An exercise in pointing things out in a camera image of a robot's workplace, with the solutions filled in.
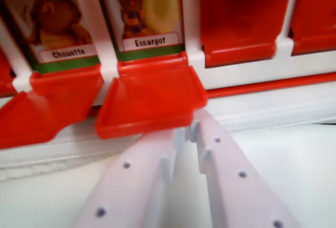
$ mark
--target cartoon owl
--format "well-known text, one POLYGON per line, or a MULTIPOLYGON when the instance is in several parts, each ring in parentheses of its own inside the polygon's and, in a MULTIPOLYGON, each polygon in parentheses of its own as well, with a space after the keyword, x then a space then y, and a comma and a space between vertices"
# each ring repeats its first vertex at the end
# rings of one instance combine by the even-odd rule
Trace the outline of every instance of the cartoon owl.
POLYGON ((124 22, 123 39, 155 34, 146 27, 143 0, 118 1, 121 6, 121 19, 124 22))
POLYGON ((88 31, 79 24, 81 12, 72 0, 34 0, 30 18, 30 44, 43 44, 50 50, 92 43, 88 31))

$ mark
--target printed label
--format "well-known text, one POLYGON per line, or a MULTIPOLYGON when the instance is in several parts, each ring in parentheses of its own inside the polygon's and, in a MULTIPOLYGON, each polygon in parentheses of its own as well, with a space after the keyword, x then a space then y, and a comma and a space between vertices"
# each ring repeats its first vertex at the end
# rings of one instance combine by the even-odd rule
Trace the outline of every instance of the printed label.
POLYGON ((179 44, 179 35, 177 33, 168 33, 163 35, 143 36, 122 41, 124 50, 137 50, 145 48, 155 48, 179 44))
POLYGON ((41 59, 44 63, 51 63, 53 61, 61 61, 67 59, 75 59, 79 57, 95 56, 97 54, 93 44, 80 45, 75 47, 60 48, 53 50, 41 51, 41 59))

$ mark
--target red plastic flap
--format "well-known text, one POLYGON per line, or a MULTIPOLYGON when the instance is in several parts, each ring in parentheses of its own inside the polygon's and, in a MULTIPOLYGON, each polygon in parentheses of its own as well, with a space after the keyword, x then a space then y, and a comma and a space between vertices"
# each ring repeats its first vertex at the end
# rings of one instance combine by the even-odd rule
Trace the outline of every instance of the red plastic flap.
POLYGON ((293 54, 336 49, 336 0, 296 0, 293 54))
POLYGON ((200 0, 207 67, 271 58, 288 0, 200 0))
POLYGON ((127 72, 115 78, 98 114, 100 138, 126 136, 191 124, 207 94, 194 69, 184 61, 161 70, 127 72))
POLYGON ((103 84, 99 66, 52 75, 34 74, 33 90, 0 110, 0 148, 46 142, 63 127, 84 120, 103 84))
POLYGON ((0 49, 0 97, 14 95, 12 82, 14 77, 11 76, 11 67, 7 62, 7 58, 3 51, 0 49))

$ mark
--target hole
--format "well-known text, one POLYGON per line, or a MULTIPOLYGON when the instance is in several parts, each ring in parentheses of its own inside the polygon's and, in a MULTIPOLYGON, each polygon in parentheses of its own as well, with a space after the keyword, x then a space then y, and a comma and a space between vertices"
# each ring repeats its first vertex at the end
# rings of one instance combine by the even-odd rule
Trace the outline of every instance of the hole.
POLYGON ((273 225, 274 225, 274 227, 276 227, 276 228, 283 228, 283 226, 284 226, 280 220, 275 220, 275 221, 273 222, 273 225))
POLYGON ((214 141, 217 142, 217 143, 220 143, 222 141, 222 139, 220 137, 215 137, 214 141))
POLYGON ((13 77, 13 78, 16 77, 16 75, 15 75, 15 73, 12 69, 10 69, 10 71, 9 71, 9 76, 13 77))
POLYGON ((96 216, 97 217, 102 217, 105 216, 106 214, 106 210, 104 208, 98 208, 96 211, 96 216))
POLYGON ((240 172, 239 172, 239 176, 240 176, 241 178, 246 178, 246 177, 247 177, 247 174, 246 174, 245 171, 240 171, 240 172))
POLYGON ((128 169, 131 166, 131 164, 126 161, 122 166, 124 167, 124 169, 128 169))
POLYGON ((288 37, 289 38, 293 38, 294 37, 294 32, 293 32, 292 28, 289 29, 288 37))

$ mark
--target white table surface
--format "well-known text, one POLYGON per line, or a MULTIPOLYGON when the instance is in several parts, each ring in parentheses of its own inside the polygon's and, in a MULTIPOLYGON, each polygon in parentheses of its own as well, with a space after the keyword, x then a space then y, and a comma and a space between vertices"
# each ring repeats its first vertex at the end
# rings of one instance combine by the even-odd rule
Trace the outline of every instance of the white table surface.
MULTIPOLYGON (((336 226, 336 126, 296 126, 234 138, 302 227, 336 226)), ((0 227, 70 227, 112 160, 0 182, 0 227)), ((211 226, 195 144, 187 142, 178 153, 166 196, 164 228, 211 226)))

